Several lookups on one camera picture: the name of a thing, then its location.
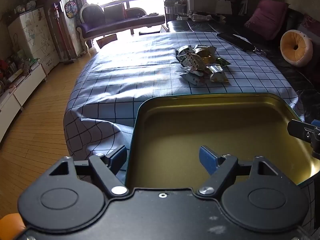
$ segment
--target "purple sofa seat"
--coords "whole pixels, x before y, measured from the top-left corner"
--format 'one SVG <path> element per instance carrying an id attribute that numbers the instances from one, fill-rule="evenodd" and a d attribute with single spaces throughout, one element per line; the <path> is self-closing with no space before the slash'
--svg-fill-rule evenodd
<path id="1" fill-rule="evenodd" d="M 136 28 L 140 25 L 149 25 L 155 23 L 162 24 L 164 22 L 164 15 L 158 15 L 148 16 L 144 18 L 129 18 L 122 21 L 103 24 L 99 26 L 94 26 L 92 23 L 82 23 L 77 27 L 81 28 L 83 38 L 87 39 L 103 33 L 111 33 L 121 29 Z"/>

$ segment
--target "checkered tablecloth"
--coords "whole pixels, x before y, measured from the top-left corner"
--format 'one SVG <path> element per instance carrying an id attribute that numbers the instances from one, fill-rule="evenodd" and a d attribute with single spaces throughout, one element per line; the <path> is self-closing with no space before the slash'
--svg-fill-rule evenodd
<path id="1" fill-rule="evenodd" d="M 229 83 L 206 80 L 196 87 L 179 75 L 184 71 L 175 57 L 183 45 L 213 45 L 228 60 Z M 272 93 L 283 98 L 304 120 L 296 92 L 265 57 L 246 53 L 216 37 L 216 33 L 159 33 L 104 46 L 76 80 L 64 116 L 64 132 L 70 155 L 84 160 L 91 154 L 107 154 L 120 145 L 130 150 L 139 106 L 149 98 L 207 93 Z M 123 181 L 125 164 L 117 174 Z M 304 228 L 314 225 L 314 182 L 301 186 L 310 210 Z"/>

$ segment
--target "wooden floor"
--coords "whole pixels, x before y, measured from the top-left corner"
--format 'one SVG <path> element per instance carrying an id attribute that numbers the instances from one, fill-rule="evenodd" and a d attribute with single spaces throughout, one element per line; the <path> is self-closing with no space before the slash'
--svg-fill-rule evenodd
<path id="1" fill-rule="evenodd" d="M 0 218 L 17 212 L 17 198 L 68 155 L 62 119 L 75 80 L 96 50 L 71 65 L 57 65 L 24 104 L 0 148 Z"/>

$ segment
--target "pile of snack bags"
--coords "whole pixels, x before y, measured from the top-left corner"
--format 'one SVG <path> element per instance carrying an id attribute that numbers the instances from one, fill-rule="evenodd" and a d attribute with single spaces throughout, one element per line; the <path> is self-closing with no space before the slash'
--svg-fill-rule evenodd
<path id="1" fill-rule="evenodd" d="M 215 58 L 214 46 L 182 46 L 176 50 L 176 57 L 185 73 L 180 76 L 191 84 L 205 84 L 205 77 L 210 76 L 212 82 L 229 82 L 222 67 L 230 65 L 223 58 Z"/>

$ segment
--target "sofa leg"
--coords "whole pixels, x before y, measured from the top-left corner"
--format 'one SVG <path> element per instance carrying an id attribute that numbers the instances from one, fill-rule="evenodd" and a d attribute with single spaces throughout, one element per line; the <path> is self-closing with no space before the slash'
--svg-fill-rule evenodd
<path id="1" fill-rule="evenodd" d="M 81 40 L 81 44 L 82 44 L 82 47 L 84 48 L 84 51 L 86 53 L 88 53 L 89 52 L 89 47 L 88 47 L 86 41 L 85 40 Z"/>

